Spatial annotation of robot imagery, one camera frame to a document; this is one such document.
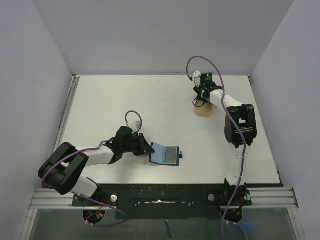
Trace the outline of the blue card holder wallet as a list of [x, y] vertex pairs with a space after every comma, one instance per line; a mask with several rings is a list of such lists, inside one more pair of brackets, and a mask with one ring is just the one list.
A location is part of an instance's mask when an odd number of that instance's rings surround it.
[[152, 142], [151, 147], [154, 153], [149, 156], [149, 162], [161, 166], [179, 166], [180, 159], [183, 158], [183, 152], [178, 146], [164, 146]]

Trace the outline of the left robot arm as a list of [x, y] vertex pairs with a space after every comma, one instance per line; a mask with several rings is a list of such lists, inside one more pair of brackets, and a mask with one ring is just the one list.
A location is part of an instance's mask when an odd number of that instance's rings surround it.
[[89, 166], [115, 164], [127, 153], [139, 157], [153, 154], [155, 150], [142, 133], [122, 126], [115, 137], [102, 141], [97, 147], [81, 148], [69, 142], [62, 143], [40, 167], [38, 177], [44, 187], [60, 195], [82, 195], [88, 204], [95, 206], [100, 203], [102, 193], [93, 180], [82, 176], [83, 170]]

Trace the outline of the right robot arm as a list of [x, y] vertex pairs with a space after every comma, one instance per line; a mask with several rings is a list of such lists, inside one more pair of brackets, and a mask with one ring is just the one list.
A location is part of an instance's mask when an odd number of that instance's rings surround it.
[[247, 148], [257, 137], [255, 108], [252, 104], [243, 104], [227, 94], [222, 86], [213, 81], [211, 73], [196, 71], [191, 76], [196, 98], [192, 104], [194, 113], [208, 117], [214, 108], [225, 113], [224, 136], [234, 150], [226, 181], [230, 186], [245, 184], [245, 158]]

